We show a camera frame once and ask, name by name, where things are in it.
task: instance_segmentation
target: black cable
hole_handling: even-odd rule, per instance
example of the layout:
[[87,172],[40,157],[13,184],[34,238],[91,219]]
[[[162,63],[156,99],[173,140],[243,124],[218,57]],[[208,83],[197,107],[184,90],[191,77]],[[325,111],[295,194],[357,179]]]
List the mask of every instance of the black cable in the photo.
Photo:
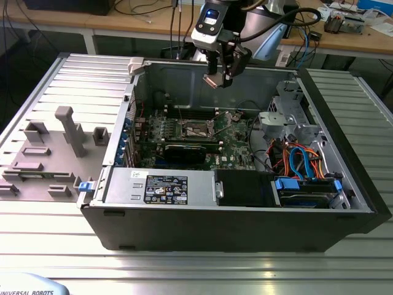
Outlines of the black cable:
[[179,34],[177,35],[177,53],[176,53],[176,59],[180,60],[180,28],[182,26],[182,9],[181,6],[179,6]]
[[6,14],[7,0],[4,1],[2,7],[2,29],[3,29],[3,38],[4,38],[4,49],[5,49],[5,58],[6,58],[6,103],[4,105],[4,114],[2,116],[1,125],[3,126],[6,123],[6,114],[7,114],[7,105],[8,105],[8,91],[9,91],[9,78],[8,78],[8,49],[7,49],[7,38],[6,38],[6,23],[5,23],[5,14]]
[[189,32],[191,30],[191,27],[192,27],[192,25],[194,23],[194,5],[195,5],[195,0],[191,0],[191,22],[190,22],[190,25],[187,28],[187,31],[185,32],[185,35],[183,37],[182,48],[180,49],[180,58],[182,56],[183,48],[185,46],[185,39],[186,39],[187,35],[189,34]]
[[[287,19],[288,17],[296,15],[299,12],[312,12],[313,14],[315,14],[317,16],[317,19],[312,20],[311,22],[308,22],[308,23],[289,23],[289,22],[285,21],[285,19]],[[247,41],[251,41],[255,38],[258,38],[259,36],[261,36],[262,34],[265,34],[268,30],[272,29],[274,26],[276,26],[279,23],[283,23],[283,24],[289,25],[289,26],[311,26],[311,25],[319,22],[320,20],[321,20],[321,13],[316,9],[307,8],[307,7],[294,9],[294,10],[291,10],[290,12],[284,14],[283,16],[277,18],[270,26],[267,26],[263,30],[255,33],[251,36],[248,36],[245,38],[240,38],[239,42],[240,43],[247,42]]]
[[33,23],[33,21],[27,16],[27,14],[23,11],[22,7],[19,4],[19,0],[16,0],[17,2],[17,6],[19,7],[19,10],[23,13],[23,15],[29,20],[29,22],[37,29],[38,32],[40,32],[40,34],[42,35],[42,37],[45,38],[45,40],[49,43],[50,46],[52,46],[52,48],[54,49],[54,51],[56,51],[57,54],[59,54],[59,50],[56,48],[56,46],[54,46],[54,44],[52,42],[50,42],[50,40],[47,38],[47,36],[45,36],[45,34],[36,26],[35,23]]
[[7,85],[6,85],[6,102],[8,100],[8,94],[9,94],[11,102],[14,105],[16,105],[16,106],[18,106],[20,108],[21,107],[20,104],[15,102],[15,100],[14,100],[14,98],[12,96],[12,93],[11,93],[11,89],[10,89],[9,61],[8,61],[8,50],[7,50],[6,27],[5,27],[5,23],[4,23],[6,15],[8,14],[7,7],[8,7],[8,0],[5,0],[4,1],[4,6],[3,6],[3,12],[2,12],[3,13],[2,21],[3,21],[3,33],[4,33],[4,48],[5,48],[5,57],[6,57],[6,83],[7,83]]
[[381,60],[381,61],[383,61],[384,63],[387,63],[389,66],[393,66],[391,63],[388,63],[386,60]]
[[131,12],[134,11],[136,8],[140,8],[140,7],[146,7],[146,6],[152,6],[154,4],[156,4],[159,0],[155,0],[152,4],[141,4],[141,5],[137,5],[135,7],[132,8]]
[[253,151],[252,150],[252,148],[251,148],[251,133],[252,133],[252,129],[254,128],[254,125],[255,125],[255,123],[256,123],[256,121],[258,120],[258,116],[257,117],[255,117],[255,119],[254,119],[254,121],[252,122],[252,125],[251,125],[251,130],[250,130],[250,134],[249,134],[249,136],[248,136],[248,147],[249,147],[249,149],[250,149],[250,151],[251,151],[251,154],[252,155],[254,155],[254,159],[255,160],[257,160],[258,162],[260,162],[264,167],[265,167],[265,169],[266,170],[268,170],[268,171],[270,171],[270,172],[272,172],[272,173],[274,173],[274,174],[277,174],[276,172],[274,172],[264,161],[262,161],[260,158],[258,158],[257,156],[256,156],[256,152],[257,151]]
[[310,68],[311,65],[313,64],[314,58],[315,58],[315,56],[317,55],[317,48],[318,48],[318,46],[319,46],[319,41],[318,41],[318,43],[317,43],[316,41],[314,41],[314,45],[315,45],[315,46],[314,46],[314,55],[313,55],[313,58],[311,59],[309,65],[308,65],[309,68]]
[[[313,60],[314,60],[314,57],[315,57],[315,55],[316,55],[316,50],[317,50],[318,46],[319,46],[319,42],[317,43],[316,41],[314,41],[314,49],[313,49],[312,51],[308,52],[308,53],[305,55],[306,58],[303,60],[303,62],[306,62],[306,61],[311,60],[311,62],[310,62],[310,64],[309,64],[309,67],[310,67],[311,64],[313,63]],[[291,57],[291,58],[292,58],[292,60],[288,63],[287,66],[290,66],[290,64],[291,64],[293,61],[295,62],[295,65],[296,65],[296,62],[298,62],[298,61],[300,61],[300,60],[302,59],[302,57],[300,57],[299,59],[297,59],[296,57]]]
[[[299,19],[297,19],[297,18],[296,18],[296,20],[298,20],[298,21],[300,21],[300,22],[302,22],[302,23],[305,23],[305,18],[304,18],[303,14],[302,14],[301,12],[300,12],[300,16],[301,16],[302,20],[299,20]],[[307,29],[308,29],[308,31],[309,31],[309,26],[306,26],[306,27],[305,27],[305,34],[306,34],[306,35],[308,35]],[[302,44],[302,46],[300,46],[300,48],[299,48],[299,50],[297,51],[296,55],[295,55],[294,57],[291,57],[291,61],[287,64],[287,66],[290,66],[290,64],[291,64],[293,61],[295,61],[294,67],[296,67],[296,62],[297,62],[297,61],[300,61],[301,59],[303,59],[303,57],[306,57],[306,56],[307,56],[307,52],[304,51],[304,52],[303,52],[303,55],[300,57],[300,59],[299,59],[299,60],[297,59],[297,56],[298,56],[298,54],[300,53],[300,51],[302,50],[302,48],[303,48],[305,45],[309,45],[309,44],[306,44],[307,39],[306,39],[305,36],[302,36],[302,35],[300,34],[300,30],[298,31],[298,33],[299,33],[301,39],[303,40],[303,44]]]
[[389,69],[389,68],[383,63],[383,60],[379,60],[379,62],[381,63],[381,65],[384,66],[385,69],[387,69],[389,72],[393,73],[393,69]]
[[385,85],[383,85],[381,93],[385,92],[386,87],[389,85],[390,80],[393,79],[393,73],[389,76],[389,78],[386,80]]
[[243,11],[243,12],[252,11],[255,8],[257,8],[258,6],[266,4],[265,2],[268,2],[268,1],[266,1],[266,0],[257,0],[257,2],[255,2],[254,4],[251,4],[250,6],[242,7],[241,11]]
[[238,109],[239,106],[241,106],[243,103],[252,103],[254,106],[256,106],[260,111],[262,108],[254,101],[254,100],[242,100],[240,101],[236,106],[235,109]]
[[[19,34],[18,34],[18,32],[16,31],[16,29],[14,28],[14,26],[12,26],[11,19],[10,19],[9,15],[8,15],[7,7],[6,7],[6,16],[7,16],[7,21],[8,21],[8,23],[9,23],[9,25],[10,25],[10,28],[12,29],[12,31],[13,31],[14,34],[16,35],[16,38],[17,38],[17,39],[21,39],[21,37],[19,36]],[[28,54],[28,56],[31,57],[31,58],[33,58],[33,56],[30,54],[30,52],[29,52],[27,46],[28,46],[28,45],[26,44],[25,46],[23,46],[23,48],[26,50],[26,53]],[[46,66],[48,66],[48,67],[51,65],[49,62],[47,62],[46,60],[44,60],[44,59],[41,58],[41,57],[35,56],[35,59],[41,61],[42,63],[44,63],[44,64],[45,64]],[[33,61],[34,65],[37,66],[39,69],[41,69],[41,70],[43,70],[43,71],[46,71],[46,70],[47,70],[47,69],[41,68],[41,66],[40,66],[39,64],[37,64],[37,63],[35,62],[34,59],[32,59],[32,61]]]
[[176,10],[176,7],[172,7],[172,16],[171,16],[171,28],[170,28],[170,32],[169,32],[169,39],[171,42],[171,59],[173,58],[173,54],[172,54],[172,46],[173,46],[173,20],[174,20],[174,11]]
[[124,12],[124,11],[118,10],[118,8],[117,8],[117,6],[118,6],[121,2],[123,2],[123,1],[124,1],[124,0],[120,0],[118,3],[116,3],[116,4],[113,6],[113,8],[114,8],[114,10],[116,10],[118,13],[120,13],[120,14],[125,14],[125,15],[143,15],[143,14],[151,14],[152,12],[156,12],[156,11],[159,11],[159,10],[162,10],[162,9],[166,9],[166,8],[172,7],[172,5],[169,5],[169,6],[164,6],[164,7],[157,8],[157,9],[154,9],[154,10],[151,10],[151,11],[141,12],[140,14],[129,14],[128,12]]

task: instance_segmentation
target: small blue clip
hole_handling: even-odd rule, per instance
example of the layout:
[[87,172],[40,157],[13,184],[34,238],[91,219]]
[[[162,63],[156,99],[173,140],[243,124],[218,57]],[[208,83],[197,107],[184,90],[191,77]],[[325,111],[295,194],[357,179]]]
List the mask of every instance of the small blue clip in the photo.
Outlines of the small blue clip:
[[341,184],[340,180],[334,180],[334,186],[336,187],[336,190],[338,192],[341,192],[343,190],[343,185]]

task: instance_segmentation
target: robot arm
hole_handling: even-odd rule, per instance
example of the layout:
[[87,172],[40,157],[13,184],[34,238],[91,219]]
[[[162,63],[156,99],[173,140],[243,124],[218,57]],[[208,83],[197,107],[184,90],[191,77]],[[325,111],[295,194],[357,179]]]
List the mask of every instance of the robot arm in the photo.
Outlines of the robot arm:
[[[252,57],[252,52],[243,47],[242,42],[247,42],[247,46],[252,45],[251,41],[266,33],[271,41],[269,43],[271,51],[278,45],[286,25],[306,26],[321,19],[321,15],[316,9],[309,8],[294,9],[284,14],[284,1],[257,0],[251,4],[249,0],[206,0],[191,38],[195,47],[206,55],[208,71],[203,79],[211,87],[229,87],[232,84],[232,79],[244,71]],[[263,10],[262,14],[247,17],[248,11],[264,4],[266,5],[260,9]],[[298,12],[312,12],[317,15],[317,19],[304,24],[289,23],[287,20],[291,16],[294,20]],[[255,29],[256,24],[259,26],[256,29],[260,31],[241,38],[240,34],[245,33],[243,31],[245,27]],[[260,53],[262,47],[260,45],[264,44],[259,44],[256,51]],[[218,58],[222,65],[222,73],[218,71]]]

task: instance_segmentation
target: blue latch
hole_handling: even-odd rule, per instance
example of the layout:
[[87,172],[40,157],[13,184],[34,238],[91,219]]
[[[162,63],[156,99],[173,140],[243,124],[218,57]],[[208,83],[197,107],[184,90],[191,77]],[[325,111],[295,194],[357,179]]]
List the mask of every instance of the blue latch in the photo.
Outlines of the blue latch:
[[343,185],[341,184],[340,180],[334,180],[334,186],[336,187],[336,190],[338,192],[341,192],[343,190]]
[[78,190],[80,192],[92,192],[93,191],[93,181],[86,181],[84,183],[80,183]]
[[293,178],[279,178],[275,181],[277,190],[280,189],[300,189],[299,182]]

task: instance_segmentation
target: ribbed metal surface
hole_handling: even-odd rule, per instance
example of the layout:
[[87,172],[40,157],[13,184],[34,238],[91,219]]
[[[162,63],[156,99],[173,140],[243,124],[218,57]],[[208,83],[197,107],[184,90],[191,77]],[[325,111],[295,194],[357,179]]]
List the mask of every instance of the ribbed metal surface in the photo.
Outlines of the ribbed metal surface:
[[312,69],[308,72],[376,188],[389,203],[388,199],[393,197],[391,114],[367,86],[349,72]]
[[[7,144],[0,147],[0,172],[14,160],[17,147],[26,140],[22,130],[29,121],[41,121],[48,130],[63,130],[55,118],[59,106],[71,106],[74,122],[92,132],[99,126],[112,133],[125,87],[130,83],[129,58],[72,54],[62,62],[44,91],[35,99],[32,111],[26,113]],[[8,143],[18,143],[15,148]]]

